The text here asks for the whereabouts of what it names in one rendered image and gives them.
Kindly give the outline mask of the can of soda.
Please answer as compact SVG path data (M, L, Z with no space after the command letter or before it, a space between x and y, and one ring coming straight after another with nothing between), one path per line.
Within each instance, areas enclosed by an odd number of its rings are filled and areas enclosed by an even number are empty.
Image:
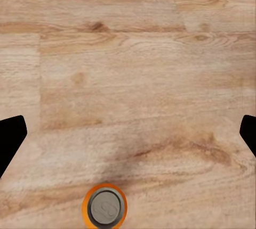
M94 186L88 191L82 204L82 216L89 229L118 229L126 215L126 197L113 184Z

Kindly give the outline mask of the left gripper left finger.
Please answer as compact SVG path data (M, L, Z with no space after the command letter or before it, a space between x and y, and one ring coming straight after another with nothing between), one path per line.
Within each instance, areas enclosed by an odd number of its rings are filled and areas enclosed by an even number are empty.
M27 136L22 115L0 121L0 177Z

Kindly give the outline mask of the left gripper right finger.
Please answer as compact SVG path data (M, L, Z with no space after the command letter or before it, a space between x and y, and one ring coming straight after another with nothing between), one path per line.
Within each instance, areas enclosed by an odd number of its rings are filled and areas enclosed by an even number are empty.
M256 117L244 115L239 133L256 157Z

